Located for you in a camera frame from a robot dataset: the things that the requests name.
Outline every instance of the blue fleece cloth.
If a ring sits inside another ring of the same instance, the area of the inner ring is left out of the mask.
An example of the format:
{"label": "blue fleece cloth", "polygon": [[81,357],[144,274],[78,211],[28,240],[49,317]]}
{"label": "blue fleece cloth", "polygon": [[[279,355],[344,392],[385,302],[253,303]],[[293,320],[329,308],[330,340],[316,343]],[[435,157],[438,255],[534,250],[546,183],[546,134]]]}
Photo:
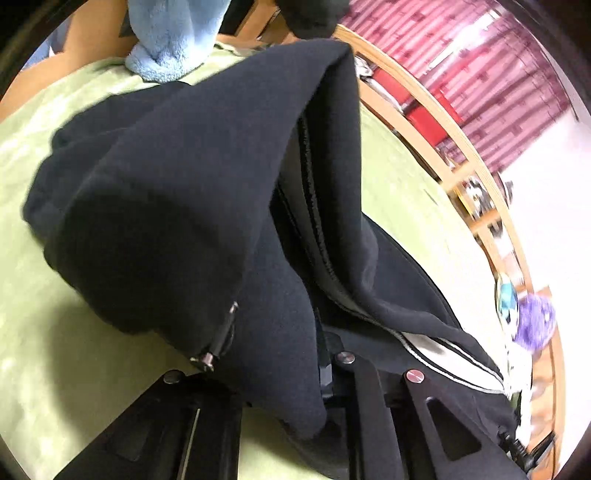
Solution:
{"label": "blue fleece cloth", "polygon": [[128,0],[139,43],[125,60],[147,82],[172,82],[199,67],[213,50],[230,0]]}

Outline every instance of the light green blanket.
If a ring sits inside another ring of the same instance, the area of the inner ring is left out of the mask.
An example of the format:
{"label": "light green blanket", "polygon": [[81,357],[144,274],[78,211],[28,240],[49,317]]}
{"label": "light green blanket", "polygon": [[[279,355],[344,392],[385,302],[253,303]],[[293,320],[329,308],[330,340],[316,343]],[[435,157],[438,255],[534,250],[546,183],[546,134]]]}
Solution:
{"label": "light green blanket", "polygon": [[[198,82],[239,60],[218,46],[185,80]],[[0,434],[33,480],[52,479],[163,372],[191,368],[158,336],[127,336],[98,319],[47,266],[21,219],[53,132],[110,94],[150,86],[122,60],[102,60],[51,85],[0,124]],[[402,144],[365,108],[361,119],[364,211],[425,268],[503,371],[493,279],[482,251]],[[243,419],[239,475],[323,478],[302,464],[275,420],[253,409]]]}

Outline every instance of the bed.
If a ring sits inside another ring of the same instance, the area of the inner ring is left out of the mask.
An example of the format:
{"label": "bed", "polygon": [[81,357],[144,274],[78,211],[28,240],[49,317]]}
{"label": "bed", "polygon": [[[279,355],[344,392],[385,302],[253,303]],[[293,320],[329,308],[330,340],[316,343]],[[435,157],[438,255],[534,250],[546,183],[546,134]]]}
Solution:
{"label": "bed", "polygon": [[[7,413],[0,416],[0,434],[33,480],[53,478],[164,371],[191,371],[157,336],[129,337],[101,322],[48,268],[20,218],[32,175],[50,153],[53,132],[108,95],[153,85],[127,71],[118,58],[136,42],[134,37],[119,37],[125,8],[124,0],[85,3],[72,18],[64,52],[19,74],[0,102],[0,231],[4,233],[0,269],[8,279],[0,290],[0,335],[7,340],[0,349],[0,385]],[[457,124],[404,69],[344,27],[338,27],[335,36],[393,75],[466,155],[466,163],[450,169],[402,115],[360,83],[364,212],[423,266],[458,318],[478,319],[470,332],[502,364],[506,354],[495,314],[493,273],[508,267],[489,224],[501,219],[505,225],[514,247],[512,265],[517,265],[510,273],[519,291],[532,291],[532,283],[494,180]],[[203,80],[266,43],[297,41],[269,0],[255,2],[236,37],[219,40],[206,64],[184,81]],[[436,172],[439,185],[391,133],[393,128]],[[471,174],[477,174],[489,190],[496,210],[466,224],[448,194],[453,195],[455,186]],[[558,331],[535,359],[532,376],[531,444],[551,429],[558,434],[545,465],[534,474],[534,479],[542,480],[558,470],[564,427],[564,364]],[[239,475],[323,478],[299,460],[273,419],[252,409],[243,419]]]}

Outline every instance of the white wall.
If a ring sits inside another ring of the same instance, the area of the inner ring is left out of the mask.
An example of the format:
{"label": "white wall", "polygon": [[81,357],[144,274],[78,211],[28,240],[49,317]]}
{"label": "white wall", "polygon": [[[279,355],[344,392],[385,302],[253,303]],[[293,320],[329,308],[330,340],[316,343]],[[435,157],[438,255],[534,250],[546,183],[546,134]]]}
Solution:
{"label": "white wall", "polygon": [[571,99],[582,121],[564,114],[502,175],[515,183],[511,216],[534,287],[549,285],[557,310],[566,367],[561,465],[591,421],[591,121]]}

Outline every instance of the wooden rail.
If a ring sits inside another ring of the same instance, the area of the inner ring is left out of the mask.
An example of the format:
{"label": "wooden rail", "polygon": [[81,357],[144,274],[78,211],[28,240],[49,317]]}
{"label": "wooden rail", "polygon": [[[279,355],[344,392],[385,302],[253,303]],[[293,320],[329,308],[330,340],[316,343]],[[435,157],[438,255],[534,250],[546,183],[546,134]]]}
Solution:
{"label": "wooden rail", "polygon": [[[449,137],[456,143],[460,151],[466,157],[466,162],[452,170],[439,154],[437,154],[437,158],[435,158],[431,152],[426,153],[427,149],[424,148],[424,146],[420,147],[422,150],[420,151],[415,146],[414,138],[407,138],[405,132],[399,130],[401,135],[413,145],[429,166],[440,177],[441,185],[447,192],[453,190],[459,182],[465,180],[473,173],[478,175],[480,181],[490,195],[491,200],[495,204],[496,213],[487,216],[486,221],[478,225],[479,228],[475,233],[480,237],[480,240],[485,247],[485,251],[495,269],[503,272],[505,269],[502,260],[500,260],[496,243],[491,241],[492,236],[489,237],[488,234],[485,233],[485,229],[481,228],[486,224],[486,230],[488,231],[488,225],[496,222],[499,218],[501,219],[505,231],[513,245],[515,257],[517,258],[517,263],[524,279],[525,289],[528,292],[533,293],[534,288],[531,281],[530,269],[527,265],[525,253],[521,246],[521,242],[519,241],[511,215],[509,214],[509,207],[505,203],[505,199],[503,198],[499,187],[496,185],[495,180],[492,178],[491,172],[488,170],[487,166],[474,148],[474,145],[468,140],[468,137],[464,134],[460,126],[458,126],[435,97],[431,95],[431,93],[415,77],[375,45],[342,25],[337,26],[334,37],[347,42],[351,45],[355,53],[363,55],[367,60],[379,65],[380,68],[389,73],[396,81],[406,88],[408,92],[417,99],[419,103],[429,111],[429,113],[431,113],[431,115],[433,115],[435,120],[445,129]],[[382,121],[385,121],[390,125],[391,128],[398,129],[403,125],[394,113],[388,113],[388,111],[394,112],[395,109],[386,100],[379,95],[370,95],[368,90],[364,88],[362,88],[361,93],[362,102],[364,102],[372,112],[376,113]]]}

